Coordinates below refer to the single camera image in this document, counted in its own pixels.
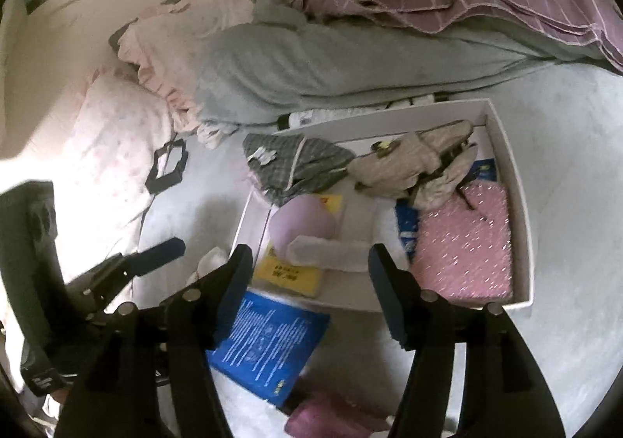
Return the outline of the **lilac heart-shaped sponge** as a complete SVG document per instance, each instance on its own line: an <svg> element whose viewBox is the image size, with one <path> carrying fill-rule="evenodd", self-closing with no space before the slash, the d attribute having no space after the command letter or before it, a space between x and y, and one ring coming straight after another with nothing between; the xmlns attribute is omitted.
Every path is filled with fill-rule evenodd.
<svg viewBox="0 0 623 438"><path fill-rule="evenodd" d="M297 195L280 207L268 222L268 234L275 254L286 259L289 244L298 236L331 239L338 220L317 194Z"/></svg>

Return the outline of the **yellow tissue pack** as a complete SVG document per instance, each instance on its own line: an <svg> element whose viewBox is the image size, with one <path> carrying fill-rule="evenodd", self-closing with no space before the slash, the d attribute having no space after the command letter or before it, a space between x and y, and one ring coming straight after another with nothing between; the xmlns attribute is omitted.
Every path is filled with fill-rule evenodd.
<svg viewBox="0 0 623 438"><path fill-rule="evenodd" d="M335 240L339 232L342 212L343 196L340 194L317 194L325 201L327 208L338 220L338 230L336 234L328 240ZM270 242L268 234L268 222L279 207L273 207L268 214L268 221L264 231L258 262L255 264L255 274L253 284L266 288L279 288L283 292L293 292L305 298L316 298L320 292L323 279L323 270L316 267L304 267L291 265L285 260L281 260L275 254L273 243Z"/></svg>

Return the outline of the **white tube black cap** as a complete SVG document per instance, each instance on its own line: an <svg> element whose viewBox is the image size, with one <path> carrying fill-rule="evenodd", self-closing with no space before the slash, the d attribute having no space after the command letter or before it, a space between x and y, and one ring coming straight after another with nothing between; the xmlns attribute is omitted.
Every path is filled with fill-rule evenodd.
<svg viewBox="0 0 623 438"><path fill-rule="evenodd" d="M283 131L288 129L297 129L304 126L324 123L325 121L352 118L353 116L374 113L377 111L427 106L437 102L444 102L445 100L449 100L449 94L445 92L437 92L418 97L409 97L404 100L394 100L394 102L374 106L340 109L313 108L281 115L277 121L277 130Z"/></svg>

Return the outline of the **purple white cloth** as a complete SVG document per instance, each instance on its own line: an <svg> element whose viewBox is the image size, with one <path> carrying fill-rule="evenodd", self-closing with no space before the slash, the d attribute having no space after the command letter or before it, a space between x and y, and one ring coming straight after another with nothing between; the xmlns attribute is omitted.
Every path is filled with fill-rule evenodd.
<svg viewBox="0 0 623 438"><path fill-rule="evenodd" d="M340 396L322 392L292 393L281 411L289 437L372 437L387 435L390 425Z"/></svg>

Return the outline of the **grey-green fleece blanket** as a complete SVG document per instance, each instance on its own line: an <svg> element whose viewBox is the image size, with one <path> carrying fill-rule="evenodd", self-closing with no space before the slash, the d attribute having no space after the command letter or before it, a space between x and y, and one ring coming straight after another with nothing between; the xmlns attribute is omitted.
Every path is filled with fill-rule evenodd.
<svg viewBox="0 0 623 438"><path fill-rule="evenodd" d="M306 109L470 91L589 53L498 18L427 35L361 18L312 23L286 0L253 2L251 23L202 42L193 100L203 120L264 125Z"/></svg>

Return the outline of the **pink glitter sponge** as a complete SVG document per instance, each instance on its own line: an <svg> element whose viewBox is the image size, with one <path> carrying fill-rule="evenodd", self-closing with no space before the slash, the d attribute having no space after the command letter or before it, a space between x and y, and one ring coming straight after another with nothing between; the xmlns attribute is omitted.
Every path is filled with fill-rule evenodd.
<svg viewBox="0 0 623 438"><path fill-rule="evenodd" d="M512 299L507 190L476 179L420 217L411 273L419 286L454 303Z"/></svg>

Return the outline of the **white shallow cardboard box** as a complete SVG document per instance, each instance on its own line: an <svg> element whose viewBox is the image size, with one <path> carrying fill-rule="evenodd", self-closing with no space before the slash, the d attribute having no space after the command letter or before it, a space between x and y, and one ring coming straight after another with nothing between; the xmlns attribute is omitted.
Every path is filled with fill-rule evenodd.
<svg viewBox="0 0 623 438"><path fill-rule="evenodd" d="M326 140L356 154L371 150L372 143L390 141L408 132L415 132L468 120L474 125L470 141L478 145L480 158L494 158L496 176L508 193L509 223L512 234L512 298L506 310L523 310L534 301L534 254L529 216L522 179L519 176L508 136L493 103L488 99L448 100L427 106L375 111L367 114L326 121L298 129L285 130L285 135L302 134ZM383 242L401 269L409 260L400 244L395 202L383 197L367 197L355 190L351 179L343 179L329 194L342 197L339 211L340 234L343 241ZM258 294L286 303L317 305L343 310L378 313L380 304L367 273L325 271L317 295L304 297L296 292L272 285L253 276L250 288Z"/></svg>

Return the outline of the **pink floral pillow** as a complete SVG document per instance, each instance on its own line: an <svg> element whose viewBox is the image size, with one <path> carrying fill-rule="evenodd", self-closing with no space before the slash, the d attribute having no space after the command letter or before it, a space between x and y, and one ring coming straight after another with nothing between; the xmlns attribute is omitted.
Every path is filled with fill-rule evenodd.
<svg viewBox="0 0 623 438"><path fill-rule="evenodd" d="M54 179L59 232L126 250L150 206L156 150L174 136L165 100L123 71L96 71Z"/></svg>

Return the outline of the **grey plaid garment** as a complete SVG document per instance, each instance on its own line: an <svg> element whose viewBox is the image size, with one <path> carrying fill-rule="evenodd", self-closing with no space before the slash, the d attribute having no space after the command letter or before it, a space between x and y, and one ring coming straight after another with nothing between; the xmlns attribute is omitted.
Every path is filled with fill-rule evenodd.
<svg viewBox="0 0 623 438"><path fill-rule="evenodd" d="M332 188L355 158L353 151L305 135L249 133L243 152L255 188L276 206Z"/></svg>

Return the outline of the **beige striped garment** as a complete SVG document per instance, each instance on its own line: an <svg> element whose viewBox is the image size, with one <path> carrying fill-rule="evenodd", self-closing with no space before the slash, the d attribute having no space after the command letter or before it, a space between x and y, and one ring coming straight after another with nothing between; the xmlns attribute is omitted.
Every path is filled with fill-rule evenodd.
<svg viewBox="0 0 623 438"><path fill-rule="evenodd" d="M460 120L377 142L347 165L356 189L376 197L407 200L419 211L442 207L464 182L478 148L469 141L474 126Z"/></svg>

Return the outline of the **pink ruffled garment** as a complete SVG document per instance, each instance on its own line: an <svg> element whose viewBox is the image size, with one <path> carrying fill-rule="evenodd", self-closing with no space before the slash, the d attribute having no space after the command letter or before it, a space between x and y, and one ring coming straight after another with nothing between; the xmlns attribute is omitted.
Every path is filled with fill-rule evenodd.
<svg viewBox="0 0 623 438"><path fill-rule="evenodd" d="M251 0L178 0L145 9L117 41L117 56L137 67L138 82L164 99L177 132L200 125L195 99L209 37L249 24Z"/></svg>

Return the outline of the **black lace choker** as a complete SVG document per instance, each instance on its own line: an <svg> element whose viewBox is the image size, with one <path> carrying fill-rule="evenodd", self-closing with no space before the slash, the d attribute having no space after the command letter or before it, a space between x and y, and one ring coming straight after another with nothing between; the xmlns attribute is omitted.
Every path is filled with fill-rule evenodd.
<svg viewBox="0 0 623 438"><path fill-rule="evenodd" d="M152 167L145 187L149 194L160 194L183 182L189 152L182 139L166 143L153 153Z"/></svg>

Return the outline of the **white fluffy pompom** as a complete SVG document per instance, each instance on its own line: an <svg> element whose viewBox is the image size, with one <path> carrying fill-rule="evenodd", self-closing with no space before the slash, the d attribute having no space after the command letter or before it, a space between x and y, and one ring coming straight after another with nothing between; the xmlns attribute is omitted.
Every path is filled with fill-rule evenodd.
<svg viewBox="0 0 623 438"><path fill-rule="evenodd" d="M198 280L206 277L212 271L220 268L228 261L228 253L224 249L215 247L205 253L197 264L196 270L190 274L187 280L187 285L194 284Z"/></svg>

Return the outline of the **blue mask package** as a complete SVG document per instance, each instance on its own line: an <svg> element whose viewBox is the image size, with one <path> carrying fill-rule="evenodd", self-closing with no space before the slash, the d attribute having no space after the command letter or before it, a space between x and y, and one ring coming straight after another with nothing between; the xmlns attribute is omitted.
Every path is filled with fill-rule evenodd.
<svg viewBox="0 0 623 438"><path fill-rule="evenodd" d="M246 292L230 335L206 353L211 368L281 406L328 329L331 316Z"/></svg>

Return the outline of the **white wrapped pad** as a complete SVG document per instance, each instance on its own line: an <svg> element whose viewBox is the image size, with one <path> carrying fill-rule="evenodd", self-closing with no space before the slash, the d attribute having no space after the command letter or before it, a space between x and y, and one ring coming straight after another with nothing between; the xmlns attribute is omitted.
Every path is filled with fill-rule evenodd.
<svg viewBox="0 0 623 438"><path fill-rule="evenodd" d="M288 263L295 266L364 273L368 270L368 253L371 248L371 243L362 241L298 236L288 244L285 257Z"/></svg>

